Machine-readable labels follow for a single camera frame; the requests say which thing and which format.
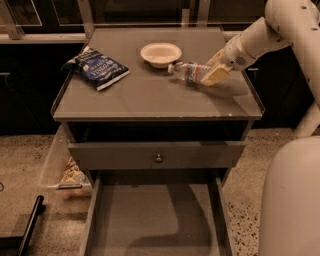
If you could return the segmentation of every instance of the speckled floor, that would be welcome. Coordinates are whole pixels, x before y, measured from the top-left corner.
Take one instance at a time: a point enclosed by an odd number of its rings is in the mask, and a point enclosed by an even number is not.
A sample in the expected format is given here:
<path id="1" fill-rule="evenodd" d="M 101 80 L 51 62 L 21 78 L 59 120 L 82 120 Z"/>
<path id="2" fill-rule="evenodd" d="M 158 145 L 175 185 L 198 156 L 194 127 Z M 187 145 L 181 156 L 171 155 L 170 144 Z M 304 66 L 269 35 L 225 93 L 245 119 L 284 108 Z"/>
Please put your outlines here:
<path id="1" fill-rule="evenodd" d="M 247 146 L 224 186 L 239 256 L 257 255 L 261 195 L 267 167 L 276 152 L 295 139 L 291 129 L 251 130 Z M 44 195 L 27 255 L 78 255 L 90 197 L 64 199 L 58 191 L 39 186 L 39 176 L 53 136 L 0 137 L 0 236 L 21 233 L 36 197 Z M 16 250 L 1 250 L 1 256 Z"/>

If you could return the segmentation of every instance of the dark cabinet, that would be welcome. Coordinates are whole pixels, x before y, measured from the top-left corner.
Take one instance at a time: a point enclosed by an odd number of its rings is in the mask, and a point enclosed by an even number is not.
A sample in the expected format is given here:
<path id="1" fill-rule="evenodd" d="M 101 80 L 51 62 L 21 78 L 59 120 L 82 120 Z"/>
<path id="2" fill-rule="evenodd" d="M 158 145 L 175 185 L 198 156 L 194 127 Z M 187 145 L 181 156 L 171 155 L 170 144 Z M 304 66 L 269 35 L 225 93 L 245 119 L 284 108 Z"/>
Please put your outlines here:
<path id="1" fill-rule="evenodd" d="M 1 46 L 0 134 L 56 132 L 59 124 L 53 120 L 50 109 L 68 75 L 61 67 L 77 55 L 82 46 Z"/>
<path id="2" fill-rule="evenodd" d="M 265 107 L 253 128 L 295 128 L 313 96 L 292 49 L 267 53 L 246 72 Z"/>

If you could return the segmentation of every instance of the white plate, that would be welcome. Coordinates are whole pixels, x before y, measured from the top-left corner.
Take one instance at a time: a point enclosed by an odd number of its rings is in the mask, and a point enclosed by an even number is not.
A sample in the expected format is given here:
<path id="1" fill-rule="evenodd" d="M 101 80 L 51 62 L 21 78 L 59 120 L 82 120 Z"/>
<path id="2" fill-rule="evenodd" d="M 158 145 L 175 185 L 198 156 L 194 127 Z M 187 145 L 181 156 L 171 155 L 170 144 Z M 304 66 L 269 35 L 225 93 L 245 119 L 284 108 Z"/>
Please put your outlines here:
<path id="1" fill-rule="evenodd" d="M 148 44 L 141 50 L 141 56 L 155 68 L 167 68 L 181 57 L 178 46 L 169 43 Z"/>

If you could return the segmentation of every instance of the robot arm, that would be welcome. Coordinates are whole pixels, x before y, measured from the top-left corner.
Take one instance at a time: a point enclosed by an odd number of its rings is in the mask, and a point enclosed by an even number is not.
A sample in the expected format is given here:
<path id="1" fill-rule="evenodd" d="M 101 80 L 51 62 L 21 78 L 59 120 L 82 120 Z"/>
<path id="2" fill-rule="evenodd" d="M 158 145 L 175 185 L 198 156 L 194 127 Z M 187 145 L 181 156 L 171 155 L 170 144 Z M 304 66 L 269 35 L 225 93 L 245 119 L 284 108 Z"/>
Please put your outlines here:
<path id="1" fill-rule="evenodd" d="M 265 16 L 233 37 L 208 61 L 212 69 L 201 81 L 204 85 L 225 80 L 231 70 L 244 70 L 263 54 L 288 45 L 293 46 L 307 81 L 316 75 L 320 82 L 319 11 L 313 3 L 310 0 L 268 0 Z M 318 72 L 312 71 L 311 62 L 319 63 Z M 320 89 L 317 93 L 320 102 Z"/>

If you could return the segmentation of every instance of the open drawer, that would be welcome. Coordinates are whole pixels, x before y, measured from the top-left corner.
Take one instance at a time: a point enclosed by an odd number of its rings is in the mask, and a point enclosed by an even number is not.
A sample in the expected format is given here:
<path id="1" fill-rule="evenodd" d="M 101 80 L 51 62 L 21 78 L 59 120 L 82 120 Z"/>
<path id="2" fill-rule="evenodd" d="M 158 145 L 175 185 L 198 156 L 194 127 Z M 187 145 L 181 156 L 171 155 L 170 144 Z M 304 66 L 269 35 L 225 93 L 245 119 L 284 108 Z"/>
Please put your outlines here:
<path id="1" fill-rule="evenodd" d="M 238 162 L 242 141 L 87 142 L 69 143 L 86 170 L 231 168 Z"/>
<path id="2" fill-rule="evenodd" d="M 95 180 L 80 255 L 235 255 L 213 170 L 203 172 L 208 184 L 132 175 L 135 181 L 115 185 L 104 173 Z"/>

